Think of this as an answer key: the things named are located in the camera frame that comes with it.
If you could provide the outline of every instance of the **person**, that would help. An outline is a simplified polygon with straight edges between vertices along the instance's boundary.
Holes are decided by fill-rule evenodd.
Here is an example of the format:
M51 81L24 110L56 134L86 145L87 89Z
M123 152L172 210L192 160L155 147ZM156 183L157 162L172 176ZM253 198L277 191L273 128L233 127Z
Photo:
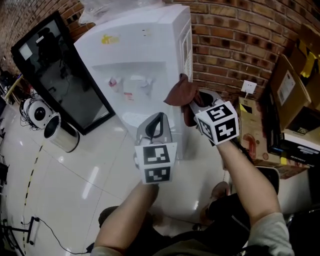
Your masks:
M271 182L231 142L217 145L237 194L219 183L201 214L210 226L166 237L153 228L148 213L159 191L155 184L133 189L120 206L105 209L91 256L293 256L289 232Z

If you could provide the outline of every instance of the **television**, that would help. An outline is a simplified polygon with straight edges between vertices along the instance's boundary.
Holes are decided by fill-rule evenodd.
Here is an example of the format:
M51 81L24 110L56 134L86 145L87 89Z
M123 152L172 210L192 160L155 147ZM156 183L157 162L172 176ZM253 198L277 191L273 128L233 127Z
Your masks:
M115 114L78 55L58 11L32 28L11 53L36 92L83 135Z

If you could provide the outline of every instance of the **knee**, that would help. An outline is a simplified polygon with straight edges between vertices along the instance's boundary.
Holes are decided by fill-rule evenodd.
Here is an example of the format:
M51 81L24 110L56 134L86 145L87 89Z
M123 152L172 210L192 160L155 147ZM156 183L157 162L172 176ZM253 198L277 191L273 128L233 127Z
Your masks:
M99 222L99 227L101 228L102 224L105 222L105 220L108 218L108 216L110 214L112 214L112 212L117 209L118 206L112 206L109 208L104 209L99 216L98 222Z

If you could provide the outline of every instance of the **wall outlet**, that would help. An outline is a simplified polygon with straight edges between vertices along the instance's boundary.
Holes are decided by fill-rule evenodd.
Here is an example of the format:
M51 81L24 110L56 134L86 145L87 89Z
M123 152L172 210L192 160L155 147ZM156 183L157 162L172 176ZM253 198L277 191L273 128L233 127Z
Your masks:
M245 92L247 94L253 94L256 89L257 83L244 80L241 88L241 92Z

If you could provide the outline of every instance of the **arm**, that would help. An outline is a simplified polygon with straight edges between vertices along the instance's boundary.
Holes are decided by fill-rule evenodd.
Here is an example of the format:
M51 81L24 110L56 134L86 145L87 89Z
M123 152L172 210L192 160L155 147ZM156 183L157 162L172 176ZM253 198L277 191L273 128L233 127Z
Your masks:
M277 193L268 179L230 141L217 145L251 226L264 216L280 213Z
M136 238L158 191L157 185L143 185L140 182L104 221L94 247L108 247L123 254Z

